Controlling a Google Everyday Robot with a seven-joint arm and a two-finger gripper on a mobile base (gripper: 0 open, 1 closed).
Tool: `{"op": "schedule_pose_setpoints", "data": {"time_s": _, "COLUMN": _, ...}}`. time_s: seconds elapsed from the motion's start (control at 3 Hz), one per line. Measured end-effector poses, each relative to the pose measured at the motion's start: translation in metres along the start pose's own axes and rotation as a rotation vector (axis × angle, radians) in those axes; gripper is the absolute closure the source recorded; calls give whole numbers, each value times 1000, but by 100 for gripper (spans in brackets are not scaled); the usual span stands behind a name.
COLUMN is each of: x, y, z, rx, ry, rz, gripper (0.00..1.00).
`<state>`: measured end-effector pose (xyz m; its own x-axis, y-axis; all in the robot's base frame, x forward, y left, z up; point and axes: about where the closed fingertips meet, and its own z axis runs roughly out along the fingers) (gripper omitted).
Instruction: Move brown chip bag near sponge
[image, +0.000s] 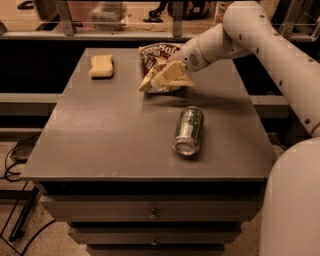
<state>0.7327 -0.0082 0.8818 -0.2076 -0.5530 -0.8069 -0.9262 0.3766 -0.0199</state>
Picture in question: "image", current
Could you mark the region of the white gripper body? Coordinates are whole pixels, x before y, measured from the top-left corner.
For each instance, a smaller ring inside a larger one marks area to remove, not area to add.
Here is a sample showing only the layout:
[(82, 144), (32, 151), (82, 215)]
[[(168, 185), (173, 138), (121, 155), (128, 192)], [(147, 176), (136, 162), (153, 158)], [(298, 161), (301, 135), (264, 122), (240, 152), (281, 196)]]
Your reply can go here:
[(186, 42), (169, 60), (181, 61), (188, 71), (197, 72), (210, 65), (208, 57), (211, 47), (211, 41), (208, 38), (197, 36)]

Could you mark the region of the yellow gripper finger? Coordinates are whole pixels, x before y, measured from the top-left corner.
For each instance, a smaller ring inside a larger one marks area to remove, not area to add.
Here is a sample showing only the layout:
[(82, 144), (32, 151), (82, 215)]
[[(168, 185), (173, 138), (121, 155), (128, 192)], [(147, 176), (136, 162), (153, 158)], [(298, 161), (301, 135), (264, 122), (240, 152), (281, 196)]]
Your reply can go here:
[(159, 76), (161, 86), (193, 86), (194, 80), (187, 74), (185, 65), (181, 61), (170, 62)]
[(157, 85), (154, 81), (155, 76), (162, 70), (163, 65), (153, 66), (144, 76), (140, 86), (140, 92), (165, 92), (166, 87)]

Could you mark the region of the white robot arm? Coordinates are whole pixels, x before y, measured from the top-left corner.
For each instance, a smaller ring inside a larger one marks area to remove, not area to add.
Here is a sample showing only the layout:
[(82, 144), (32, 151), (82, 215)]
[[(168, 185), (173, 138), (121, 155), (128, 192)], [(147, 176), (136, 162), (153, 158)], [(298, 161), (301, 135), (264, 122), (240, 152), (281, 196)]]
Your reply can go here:
[(264, 195), (259, 256), (320, 256), (320, 64), (271, 25), (255, 1), (235, 1), (223, 21), (192, 38), (140, 86), (182, 86), (187, 72), (253, 54), (310, 135), (277, 159)]

